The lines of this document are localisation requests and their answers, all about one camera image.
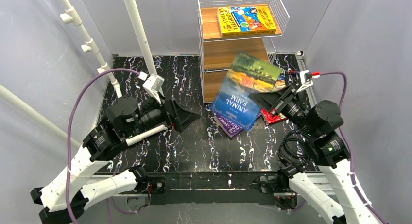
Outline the orange 130-storey treehouse book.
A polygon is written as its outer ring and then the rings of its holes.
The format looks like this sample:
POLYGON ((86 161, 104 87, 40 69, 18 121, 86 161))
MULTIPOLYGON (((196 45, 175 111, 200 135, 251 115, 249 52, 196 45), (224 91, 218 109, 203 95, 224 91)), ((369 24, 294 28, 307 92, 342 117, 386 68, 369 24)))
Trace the orange 130-storey treehouse book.
POLYGON ((278 30, 269 6, 226 6, 217 9, 222 38, 275 34, 278 30))

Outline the white wire wooden shelf rack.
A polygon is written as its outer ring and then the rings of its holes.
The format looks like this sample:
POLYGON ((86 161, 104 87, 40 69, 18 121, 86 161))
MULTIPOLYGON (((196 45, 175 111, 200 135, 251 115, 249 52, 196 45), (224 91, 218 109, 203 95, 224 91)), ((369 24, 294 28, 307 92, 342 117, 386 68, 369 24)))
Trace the white wire wooden shelf rack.
POLYGON ((204 103, 213 102, 239 51, 273 63, 290 15, 282 0, 197 0, 200 74, 204 103), (226 6, 268 6, 276 33, 241 37, 221 36, 217 12, 226 6))

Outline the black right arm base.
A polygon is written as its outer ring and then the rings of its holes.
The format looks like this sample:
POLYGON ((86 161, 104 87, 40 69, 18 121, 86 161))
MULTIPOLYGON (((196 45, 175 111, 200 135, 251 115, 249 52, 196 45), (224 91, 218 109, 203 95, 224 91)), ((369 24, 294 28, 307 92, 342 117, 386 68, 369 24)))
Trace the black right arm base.
POLYGON ((298 193, 289 188, 289 184, 282 175, 270 174, 256 177, 250 188, 257 189, 263 194, 272 194, 278 211, 292 213, 300 210, 306 200, 298 201, 298 193))

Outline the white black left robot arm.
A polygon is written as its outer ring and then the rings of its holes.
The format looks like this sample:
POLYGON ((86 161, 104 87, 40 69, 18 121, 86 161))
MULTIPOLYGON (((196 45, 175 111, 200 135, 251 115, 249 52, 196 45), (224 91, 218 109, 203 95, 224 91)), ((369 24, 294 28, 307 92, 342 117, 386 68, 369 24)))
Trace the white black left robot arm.
POLYGON ((45 187, 30 195, 43 206, 39 217, 44 224, 69 224, 92 205, 116 194, 151 192, 151 180, 142 166, 133 166, 108 179, 89 183, 100 168, 120 152, 165 130, 185 131, 200 115, 184 109, 175 99, 118 98, 106 109, 101 121, 84 138, 71 167, 65 168, 45 187))

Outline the red treehouse book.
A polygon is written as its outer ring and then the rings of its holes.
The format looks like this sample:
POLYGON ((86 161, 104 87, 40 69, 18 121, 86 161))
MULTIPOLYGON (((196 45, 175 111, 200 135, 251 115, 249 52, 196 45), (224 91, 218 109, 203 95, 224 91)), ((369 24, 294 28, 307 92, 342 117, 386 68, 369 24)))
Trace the red treehouse book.
POLYGON ((279 115, 272 115, 271 113, 269 113, 265 109, 261 109, 260 113, 261 113, 261 116, 263 117, 263 120, 265 121, 266 125, 276 124, 278 122, 281 122, 281 121, 284 121, 284 120, 287 119, 281 113, 279 115))

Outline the purple 52-storey treehouse book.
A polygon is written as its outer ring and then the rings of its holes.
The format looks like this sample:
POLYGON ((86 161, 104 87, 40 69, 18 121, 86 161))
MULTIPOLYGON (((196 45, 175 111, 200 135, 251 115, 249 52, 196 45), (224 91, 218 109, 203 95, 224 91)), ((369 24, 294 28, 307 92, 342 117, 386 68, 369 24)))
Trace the purple 52-storey treehouse book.
POLYGON ((241 132, 245 131, 243 128, 241 128, 239 125, 233 123, 232 121, 228 120, 227 118, 224 118, 223 116, 215 114, 214 120, 218 124, 220 128, 231 138, 233 139, 237 135, 239 135, 241 132))

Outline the white pvc pipe frame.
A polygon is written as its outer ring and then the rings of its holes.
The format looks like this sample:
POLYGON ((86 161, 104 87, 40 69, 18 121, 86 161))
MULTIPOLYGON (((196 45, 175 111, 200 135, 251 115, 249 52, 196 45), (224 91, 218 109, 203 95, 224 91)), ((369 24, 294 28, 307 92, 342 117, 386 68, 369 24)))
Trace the white pvc pipe frame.
MULTIPOLYGON (((104 60, 113 53, 98 30, 84 0, 69 0, 80 14, 104 60)), ((78 27, 64 24, 61 0, 0 0, 0 85, 63 131, 80 89, 97 74, 100 63, 78 27)), ((86 93, 76 111, 73 136, 82 139, 92 127, 103 96, 101 79, 86 93)), ((0 149, 61 151, 65 140, 0 98, 0 149)))

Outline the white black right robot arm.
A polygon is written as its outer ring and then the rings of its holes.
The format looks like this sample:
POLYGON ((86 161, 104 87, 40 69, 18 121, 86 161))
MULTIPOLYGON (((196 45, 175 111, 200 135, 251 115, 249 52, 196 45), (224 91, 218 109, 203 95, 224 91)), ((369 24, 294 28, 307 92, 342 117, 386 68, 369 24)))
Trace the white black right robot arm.
POLYGON ((385 221, 373 210, 357 179, 349 146, 336 133, 343 125, 338 105, 323 100, 307 110, 297 94, 294 86, 287 86, 249 97, 263 109, 281 113, 296 125, 307 138, 303 148, 328 180, 338 201, 312 183, 297 165, 280 168, 277 184, 304 198, 328 224, 383 224, 385 221))

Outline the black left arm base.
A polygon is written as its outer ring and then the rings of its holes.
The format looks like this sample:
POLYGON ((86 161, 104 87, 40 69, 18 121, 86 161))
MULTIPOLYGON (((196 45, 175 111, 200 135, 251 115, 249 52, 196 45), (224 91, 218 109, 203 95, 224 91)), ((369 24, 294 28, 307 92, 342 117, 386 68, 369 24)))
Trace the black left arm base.
POLYGON ((131 191, 121 192, 121 195, 135 195, 135 194, 147 194, 150 191, 150 195, 164 194, 165 193, 166 179, 159 175, 149 175, 146 182, 142 185, 136 185, 131 191))

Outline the blue animal farm book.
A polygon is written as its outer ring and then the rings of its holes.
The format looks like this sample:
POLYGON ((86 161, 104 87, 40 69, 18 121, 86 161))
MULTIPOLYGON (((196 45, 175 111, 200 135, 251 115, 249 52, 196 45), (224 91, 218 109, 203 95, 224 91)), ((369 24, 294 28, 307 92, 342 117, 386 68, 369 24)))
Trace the blue animal farm book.
POLYGON ((283 69, 245 52, 238 52, 215 96, 210 110, 244 130, 251 130, 261 106, 249 95, 272 92, 283 69))

